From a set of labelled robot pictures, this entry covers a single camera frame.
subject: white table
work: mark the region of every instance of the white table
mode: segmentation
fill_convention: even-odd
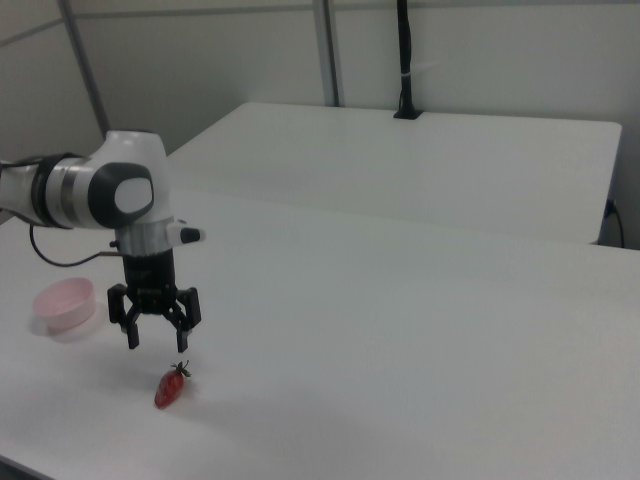
[[[0,228],[0,455],[59,479],[629,479],[640,475],[640,257],[212,195],[173,196],[204,319],[187,353],[145,317],[51,337],[71,273]],[[38,231],[63,260],[108,233]],[[73,274],[105,302],[116,259]],[[169,363],[193,379],[165,411]]]
[[[598,239],[620,129],[250,103],[171,159],[187,187],[586,244]]]

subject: pink bowl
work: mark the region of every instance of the pink bowl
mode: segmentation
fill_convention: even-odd
[[[33,313],[54,330],[80,325],[95,310],[93,284],[86,278],[67,278],[49,285],[33,301]]]

